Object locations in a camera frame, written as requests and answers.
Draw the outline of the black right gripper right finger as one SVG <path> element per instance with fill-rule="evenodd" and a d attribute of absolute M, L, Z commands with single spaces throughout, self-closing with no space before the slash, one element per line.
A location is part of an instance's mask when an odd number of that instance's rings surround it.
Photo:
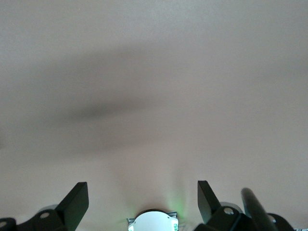
<path fill-rule="evenodd" d="M 209 183 L 198 181 L 198 208 L 203 220 L 196 231 L 293 231 L 283 217 L 267 213 L 253 191 L 241 190 L 244 212 L 222 205 Z"/>

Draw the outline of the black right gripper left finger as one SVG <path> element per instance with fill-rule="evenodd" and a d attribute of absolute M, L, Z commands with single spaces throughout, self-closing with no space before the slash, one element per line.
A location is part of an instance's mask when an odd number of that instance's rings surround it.
<path fill-rule="evenodd" d="M 1 218 L 0 229 L 2 231 L 75 231 L 88 208 L 88 184 L 79 182 L 58 205 L 45 207 L 20 224 L 17 224 L 14 218 Z"/>

